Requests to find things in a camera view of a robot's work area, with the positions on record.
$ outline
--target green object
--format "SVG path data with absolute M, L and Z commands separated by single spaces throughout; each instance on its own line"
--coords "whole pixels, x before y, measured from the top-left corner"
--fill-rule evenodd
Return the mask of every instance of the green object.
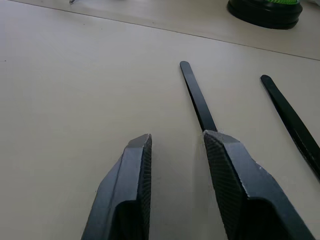
M 275 4 L 297 4 L 299 0 L 267 0 L 268 2 L 275 3 Z

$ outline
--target black round base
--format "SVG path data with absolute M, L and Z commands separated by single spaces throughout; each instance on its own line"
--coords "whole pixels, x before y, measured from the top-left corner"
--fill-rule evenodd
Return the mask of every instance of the black round base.
M 297 4 L 280 4 L 266 0 L 229 0 L 228 11 L 238 19 L 269 29 L 291 29 L 302 12 Z

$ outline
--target black metal bar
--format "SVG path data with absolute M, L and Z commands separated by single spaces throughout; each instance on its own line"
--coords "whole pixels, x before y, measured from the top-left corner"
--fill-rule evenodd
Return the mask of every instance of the black metal bar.
M 182 61 L 180 62 L 180 67 L 202 131 L 217 131 L 215 122 L 212 119 L 206 100 L 201 93 L 201 90 L 198 86 L 195 75 L 192 72 L 190 64 L 187 61 Z
M 279 91 L 271 77 L 262 75 L 260 79 L 295 145 L 313 170 L 314 174 L 320 180 L 319 146 L 298 114 Z

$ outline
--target white table surface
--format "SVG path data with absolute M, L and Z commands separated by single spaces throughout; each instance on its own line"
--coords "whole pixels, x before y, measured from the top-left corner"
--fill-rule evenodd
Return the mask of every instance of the white table surface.
M 310 2 L 293 29 L 277 30 L 235 18 L 228 0 L 15 1 L 320 60 L 320 6 Z
M 273 78 L 320 144 L 320 61 L 0 0 L 1 239 L 80 239 L 100 181 L 144 133 L 150 239 L 226 239 L 180 61 L 219 131 L 320 239 L 320 184 L 259 80 Z

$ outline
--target black flat strip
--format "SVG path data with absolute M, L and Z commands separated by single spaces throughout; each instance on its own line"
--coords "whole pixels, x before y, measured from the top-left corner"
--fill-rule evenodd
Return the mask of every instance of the black flat strip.
M 212 119 L 206 100 L 201 93 L 190 64 L 187 61 L 182 61 L 180 62 L 180 67 L 202 131 L 212 130 L 217 132 L 215 122 Z
M 271 77 L 262 75 L 260 79 L 295 145 L 313 170 L 314 174 L 320 180 L 319 146 L 308 131 L 307 127 L 301 121 L 298 114 L 279 91 Z

